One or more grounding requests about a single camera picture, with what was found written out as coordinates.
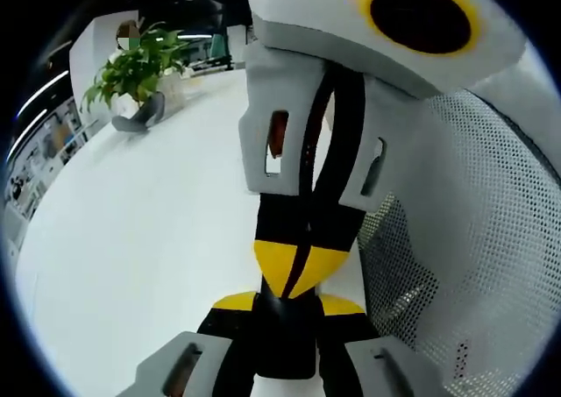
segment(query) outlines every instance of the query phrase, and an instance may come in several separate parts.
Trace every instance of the potted plant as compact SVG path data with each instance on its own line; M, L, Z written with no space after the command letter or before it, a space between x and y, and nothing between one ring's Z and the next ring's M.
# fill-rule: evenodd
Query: potted plant
M139 38L138 46L123 50L116 59L110 60L100 69L100 76L86 90L82 101L88 107L98 98L111 106L113 96L130 95L140 106L158 89L164 72L182 73L185 66L181 51L189 43L178 38L180 31L168 32L151 25Z

